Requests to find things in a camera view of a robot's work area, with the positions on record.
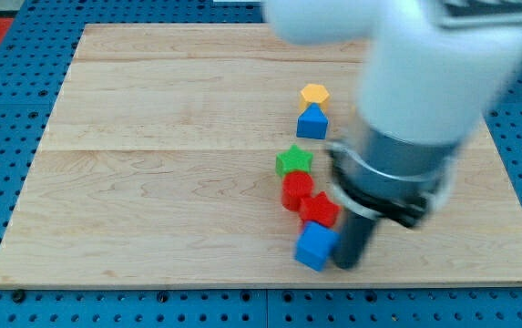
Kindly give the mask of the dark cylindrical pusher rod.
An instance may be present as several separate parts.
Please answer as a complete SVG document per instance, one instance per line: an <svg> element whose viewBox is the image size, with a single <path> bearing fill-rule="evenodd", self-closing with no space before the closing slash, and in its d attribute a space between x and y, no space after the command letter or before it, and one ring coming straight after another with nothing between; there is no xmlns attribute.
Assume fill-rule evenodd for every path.
<svg viewBox="0 0 522 328"><path fill-rule="evenodd" d="M339 240L332 252L333 262L338 268L350 270L358 264L376 225L376 217L343 211Z"/></svg>

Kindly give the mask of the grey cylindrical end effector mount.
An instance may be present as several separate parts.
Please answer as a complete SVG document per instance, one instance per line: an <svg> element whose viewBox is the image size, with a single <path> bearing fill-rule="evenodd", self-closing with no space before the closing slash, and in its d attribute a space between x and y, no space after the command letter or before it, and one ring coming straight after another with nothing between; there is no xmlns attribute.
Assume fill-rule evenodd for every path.
<svg viewBox="0 0 522 328"><path fill-rule="evenodd" d="M327 142L331 192L350 212L412 228L441 210L455 185L457 142L406 141L355 118Z"/></svg>

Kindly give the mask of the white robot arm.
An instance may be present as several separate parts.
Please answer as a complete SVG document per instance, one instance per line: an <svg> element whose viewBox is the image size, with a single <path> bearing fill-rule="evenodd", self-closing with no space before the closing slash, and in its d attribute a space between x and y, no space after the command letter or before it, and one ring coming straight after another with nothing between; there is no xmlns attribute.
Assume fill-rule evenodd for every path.
<svg viewBox="0 0 522 328"><path fill-rule="evenodd" d="M342 138L329 144L345 217L333 261L352 268L380 219L407 228L444 206L460 147L522 62L522 1L282 1L295 45L372 41Z"/></svg>

